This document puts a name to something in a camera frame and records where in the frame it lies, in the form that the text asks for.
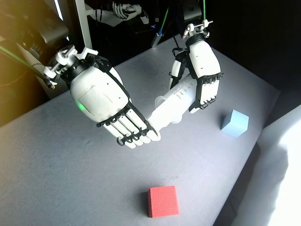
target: cube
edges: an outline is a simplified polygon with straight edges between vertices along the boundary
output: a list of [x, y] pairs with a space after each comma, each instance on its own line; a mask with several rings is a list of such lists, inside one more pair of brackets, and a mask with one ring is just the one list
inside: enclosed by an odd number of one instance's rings
[[239, 137], [247, 131], [249, 116], [233, 110], [223, 121], [222, 131], [234, 137]]
[[151, 187], [148, 202], [150, 218], [179, 215], [175, 186]]

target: green indicator light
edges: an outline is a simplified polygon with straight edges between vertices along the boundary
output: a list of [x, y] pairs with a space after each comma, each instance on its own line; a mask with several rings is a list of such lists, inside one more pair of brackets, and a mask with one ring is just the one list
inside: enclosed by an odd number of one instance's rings
[[81, 111], [84, 111], [84, 110], [86, 109], [85, 106], [82, 105], [81, 103], [77, 103], [77, 107], [79, 107], [79, 109], [80, 109]]

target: blue cube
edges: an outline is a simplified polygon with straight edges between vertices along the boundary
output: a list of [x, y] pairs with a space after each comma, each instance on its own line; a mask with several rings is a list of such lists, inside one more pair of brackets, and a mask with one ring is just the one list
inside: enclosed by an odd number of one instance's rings
[[222, 131], [234, 137], [239, 137], [247, 131], [249, 124], [249, 116], [233, 110], [224, 119]]

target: gray table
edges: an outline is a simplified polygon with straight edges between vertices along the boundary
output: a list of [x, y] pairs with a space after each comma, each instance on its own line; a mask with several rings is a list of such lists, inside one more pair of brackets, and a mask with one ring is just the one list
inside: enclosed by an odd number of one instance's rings
[[[144, 115], [167, 91], [174, 47], [170, 39], [116, 67]], [[118, 146], [69, 92], [0, 128], [0, 225], [211, 226], [278, 96], [215, 53], [225, 73], [217, 101], [163, 128], [159, 142]], [[250, 117], [238, 138], [220, 131], [232, 109]], [[167, 185], [176, 185], [180, 215], [148, 218], [145, 192]]]

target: red foam block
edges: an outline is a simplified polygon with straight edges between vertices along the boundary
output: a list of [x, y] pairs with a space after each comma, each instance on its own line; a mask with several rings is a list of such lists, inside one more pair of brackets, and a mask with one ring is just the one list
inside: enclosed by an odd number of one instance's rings
[[175, 186], [151, 187], [148, 191], [148, 201], [150, 218], [179, 214]]

